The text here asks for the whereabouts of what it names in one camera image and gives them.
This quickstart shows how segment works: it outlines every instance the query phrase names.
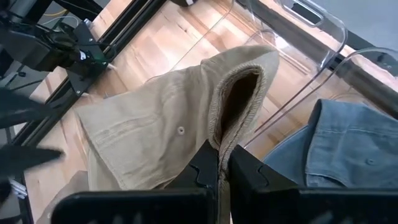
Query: clear plastic bin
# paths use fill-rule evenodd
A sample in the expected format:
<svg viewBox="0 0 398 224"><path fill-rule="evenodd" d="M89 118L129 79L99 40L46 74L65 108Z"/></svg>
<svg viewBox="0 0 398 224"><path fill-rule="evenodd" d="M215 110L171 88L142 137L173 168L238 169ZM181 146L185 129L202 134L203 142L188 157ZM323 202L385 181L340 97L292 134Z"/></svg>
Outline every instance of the clear plastic bin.
<svg viewBox="0 0 398 224"><path fill-rule="evenodd" d="M325 70L299 102L291 102L282 116L262 125L246 149L264 158L273 148L306 125L320 98L364 103L395 118L398 117L398 52L371 48L352 53L334 72Z"/></svg>
<svg viewBox="0 0 398 224"><path fill-rule="evenodd" d="M309 93L316 86L313 81L344 47L346 33L339 19L310 1L235 0L229 13L172 70L198 65L204 58L241 45L273 46L280 65L261 108L258 128L281 115L289 102L298 102L299 93Z"/></svg>

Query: wooden table surface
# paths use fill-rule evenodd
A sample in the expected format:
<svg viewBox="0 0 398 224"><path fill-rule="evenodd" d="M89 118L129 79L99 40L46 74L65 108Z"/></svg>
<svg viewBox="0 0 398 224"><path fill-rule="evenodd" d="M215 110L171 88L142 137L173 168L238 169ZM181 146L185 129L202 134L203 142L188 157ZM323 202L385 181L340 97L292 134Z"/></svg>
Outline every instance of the wooden table surface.
<svg viewBox="0 0 398 224"><path fill-rule="evenodd" d="M273 0L262 0L270 8L288 17ZM130 0L111 0L93 22L92 32L99 37L122 13ZM115 58L116 70L105 72L90 88L89 94L82 96L72 109L55 125L53 130L40 143L41 146L53 146L62 149L66 157L29 170L25 173L26 185L36 221L55 194L69 182L78 170L86 170L85 138L82 134L73 108L103 100L110 96L134 90L148 79L162 75L171 70L185 68L200 63L203 58L244 44L269 44L275 46L273 34L258 32L262 30L259 22L250 22L243 9L227 0L199 0L188 8L181 8L167 2L148 24L131 40L129 45ZM317 36L322 41L328 37ZM343 49L344 55L353 50ZM308 83L316 74L316 65L293 47L286 46L280 50L280 67L278 74L264 100L258 121L258 132L265 130L261 125L277 112L299 89ZM305 91L294 100L301 100L306 94L326 80L330 72L320 75ZM32 97L46 100L66 77L66 71L57 68L50 73ZM396 80L381 75L384 82L397 86ZM287 119L278 122L272 131L260 134L247 146L247 150L257 158L263 158L272 148L287 135L307 122L312 105L317 98L367 102L359 93L337 77L329 79L316 95L306 99L306 106L298 108ZM277 114L272 121L281 116Z"/></svg>

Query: light blue denim jeans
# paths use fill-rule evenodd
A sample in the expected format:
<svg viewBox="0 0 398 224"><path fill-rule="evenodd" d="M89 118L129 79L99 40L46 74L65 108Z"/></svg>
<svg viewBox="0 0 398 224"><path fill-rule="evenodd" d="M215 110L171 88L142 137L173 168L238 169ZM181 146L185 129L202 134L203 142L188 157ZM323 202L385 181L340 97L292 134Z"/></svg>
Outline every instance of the light blue denim jeans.
<svg viewBox="0 0 398 224"><path fill-rule="evenodd" d="M398 121L363 104L318 100L308 124L264 163L308 187L398 187Z"/></svg>

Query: black metal frame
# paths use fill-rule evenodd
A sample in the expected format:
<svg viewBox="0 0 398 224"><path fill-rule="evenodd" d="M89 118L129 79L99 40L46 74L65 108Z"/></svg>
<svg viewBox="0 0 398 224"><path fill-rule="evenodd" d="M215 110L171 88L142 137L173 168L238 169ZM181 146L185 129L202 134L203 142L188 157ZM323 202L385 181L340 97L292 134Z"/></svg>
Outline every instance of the black metal frame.
<svg viewBox="0 0 398 224"><path fill-rule="evenodd" d="M102 35L98 40L101 44L101 49L106 57L112 56L112 50L106 47L108 44L113 44L116 49L116 53L120 53L123 48L130 42L130 40L140 31L141 28L152 18L155 13L162 7L166 0L135 0L128 5L123 13L113 22L111 27ZM313 40L313 45L302 46L301 43L308 41L300 41L300 39L313 38L308 36L306 32L299 29L285 18L275 13L272 9L261 6L262 14L257 14L263 20L266 20L271 28L275 29L276 32L280 33L284 37L290 38L291 41L298 45L300 50L308 52L314 57L317 56L317 49L325 48L325 46L318 40ZM330 69L333 70L337 63L342 60L340 55L333 65L330 65ZM370 77L369 74L363 70L358 69L358 73L365 77ZM85 89L87 89L98 76L93 77L87 83ZM369 97L371 94L368 90L363 90L364 95ZM71 84L69 78L66 78L62 84L54 91L54 93L45 102L46 104L57 104L58 113L49 116L40 121L34 121L26 124L22 130L13 139L12 144L20 146L36 146L44 138L44 136L54 127L54 125L62 118L62 116L69 110L69 108L79 99L82 92L77 93ZM392 107L394 104L389 104L380 99L376 99L376 102L381 102L382 108L387 108L387 111L391 111L394 115L398 114L396 108ZM21 174L16 178L21 184L25 185L24 175ZM26 213L28 216L24 218L24 223L33 223L29 198L21 200L22 213Z"/></svg>

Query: black bracket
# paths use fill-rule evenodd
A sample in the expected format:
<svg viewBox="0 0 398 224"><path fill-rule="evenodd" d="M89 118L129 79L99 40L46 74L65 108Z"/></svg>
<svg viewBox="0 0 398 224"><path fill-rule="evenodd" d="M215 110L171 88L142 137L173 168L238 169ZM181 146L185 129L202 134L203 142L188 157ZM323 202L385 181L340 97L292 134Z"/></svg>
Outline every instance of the black bracket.
<svg viewBox="0 0 398 224"><path fill-rule="evenodd" d="M77 95L83 94L88 87L93 84L95 79L103 73L108 65L106 61L90 60L90 57L105 58L100 45L96 43L93 34L84 22L81 22L73 31L78 39L78 46L81 50L81 59L90 61L90 63L75 62L67 68L68 78L72 84L73 90Z"/></svg>

